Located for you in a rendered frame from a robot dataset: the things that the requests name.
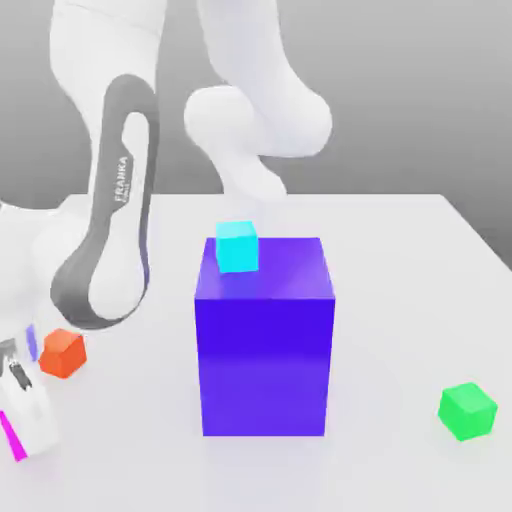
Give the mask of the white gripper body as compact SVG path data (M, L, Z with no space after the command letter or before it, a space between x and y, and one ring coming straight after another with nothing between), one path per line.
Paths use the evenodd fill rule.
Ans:
M48 451L59 441L47 391L37 380L31 382L23 390L16 379L0 379L0 410L5 412L28 457Z

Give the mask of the small magenta cube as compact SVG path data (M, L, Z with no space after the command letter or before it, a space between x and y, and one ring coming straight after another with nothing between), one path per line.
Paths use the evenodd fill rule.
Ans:
M3 410L0 410L0 425L5 433L15 461L20 462L26 459L28 455Z

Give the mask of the small orange cube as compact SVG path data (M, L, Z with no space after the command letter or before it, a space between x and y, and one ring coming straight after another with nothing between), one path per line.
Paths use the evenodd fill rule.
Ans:
M67 379L86 361L85 342L81 334L58 328L44 338L39 358L42 372Z

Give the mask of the small cyan cube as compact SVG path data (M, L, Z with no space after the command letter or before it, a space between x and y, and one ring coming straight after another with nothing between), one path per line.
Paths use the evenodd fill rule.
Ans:
M216 224L216 260L221 273L259 269L259 239L251 221Z

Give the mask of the small green cube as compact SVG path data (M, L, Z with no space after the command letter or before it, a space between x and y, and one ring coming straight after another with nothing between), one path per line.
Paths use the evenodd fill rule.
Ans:
M442 391L437 415L458 441L466 441L488 435L497 410L497 403L486 392L467 382Z

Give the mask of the large blue-violet box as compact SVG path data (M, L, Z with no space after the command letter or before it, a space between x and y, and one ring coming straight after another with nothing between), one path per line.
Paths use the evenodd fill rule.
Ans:
M336 297L318 238L262 238L256 272L205 242L194 297L206 436L325 432Z

